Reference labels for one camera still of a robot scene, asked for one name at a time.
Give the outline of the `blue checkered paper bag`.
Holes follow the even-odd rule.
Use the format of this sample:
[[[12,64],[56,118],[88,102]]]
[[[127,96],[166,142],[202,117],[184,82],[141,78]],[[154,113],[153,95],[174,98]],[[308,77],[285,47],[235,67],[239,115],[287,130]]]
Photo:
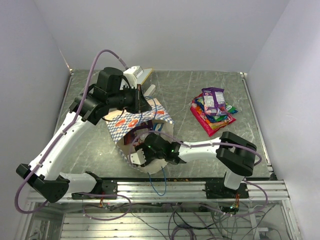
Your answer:
[[[149,131],[158,131],[173,135],[174,121],[156,98],[147,101],[151,110],[143,113],[129,113],[115,110],[104,117],[107,129],[124,161],[133,169],[142,173],[155,174],[161,171],[167,162],[164,159],[138,160],[135,154],[144,143]]]

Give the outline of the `blue snack bag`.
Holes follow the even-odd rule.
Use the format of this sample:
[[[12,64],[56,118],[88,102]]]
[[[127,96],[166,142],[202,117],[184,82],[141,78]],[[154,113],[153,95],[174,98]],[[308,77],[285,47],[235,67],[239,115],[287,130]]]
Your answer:
[[[211,123],[215,123],[215,122],[220,122],[223,121],[227,118],[227,115],[222,115],[222,116],[211,116],[205,113],[205,108],[204,108],[204,99],[202,96],[200,97],[196,97],[195,98],[195,103],[198,107],[200,107],[201,112],[203,113],[202,115],[205,116],[205,118],[211,122]]]

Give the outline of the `pink snack bag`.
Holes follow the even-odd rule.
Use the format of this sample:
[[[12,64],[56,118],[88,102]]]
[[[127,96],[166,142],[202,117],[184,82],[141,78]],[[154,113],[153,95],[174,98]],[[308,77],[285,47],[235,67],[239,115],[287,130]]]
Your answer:
[[[190,111],[209,137],[212,137],[218,130],[236,121],[233,117],[238,110],[226,103],[228,114],[221,116],[210,116],[204,113],[204,100],[202,94],[195,97],[191,102]]]

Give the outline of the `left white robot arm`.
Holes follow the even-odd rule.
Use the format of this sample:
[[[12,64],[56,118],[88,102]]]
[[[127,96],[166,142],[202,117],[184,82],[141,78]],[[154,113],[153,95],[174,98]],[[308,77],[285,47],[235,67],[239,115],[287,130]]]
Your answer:
[[[142,84],[152,69],[133,66],[125,71],[106,67],[98,73],[97,82],[86,83],[84,93],[77,96],[69,112],[43,151],[29,164],[20,164],[16,173],[49,203],[66,194],[98,198],[106,192],[102,178],[87,171],[63,173],[64,161],[81,136],[96,127],[111,109],[131,114],[151,110],[142,93]]]

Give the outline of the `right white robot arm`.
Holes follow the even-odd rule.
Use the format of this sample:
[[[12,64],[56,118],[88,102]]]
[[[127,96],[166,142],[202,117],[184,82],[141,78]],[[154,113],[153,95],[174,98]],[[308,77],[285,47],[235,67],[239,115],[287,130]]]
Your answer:
[[[200,142],[169,142],[152,132],[147,135],[140,150],[147,164],[157,159],[172,165],[202,159],[219,160],[227,167],[224,183],[220,186],[220,192],[226,198],[233,197],[244,178],[253,174],[256,157],[262,159],[255,144],[230,131],[224,131],[215,139]]]

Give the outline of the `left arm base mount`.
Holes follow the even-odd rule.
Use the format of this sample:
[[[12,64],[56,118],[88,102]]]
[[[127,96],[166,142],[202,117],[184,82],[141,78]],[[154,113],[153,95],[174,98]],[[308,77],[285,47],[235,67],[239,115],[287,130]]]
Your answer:
[[[117,198],[118,185],[113,180],[102,180],[96,184],[90,195],[81,193],[72,193],[73,200],[93,200],[93,199],[107,199],[115,200]]]

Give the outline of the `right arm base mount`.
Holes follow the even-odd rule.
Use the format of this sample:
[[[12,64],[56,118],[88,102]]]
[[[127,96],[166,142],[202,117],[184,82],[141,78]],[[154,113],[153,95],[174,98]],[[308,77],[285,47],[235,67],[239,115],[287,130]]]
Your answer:
[[[207,199],[248,199],[249,192],[246,183],[241,183],[237,190],[224,186],[222,181],[207,181],[203,191]]]

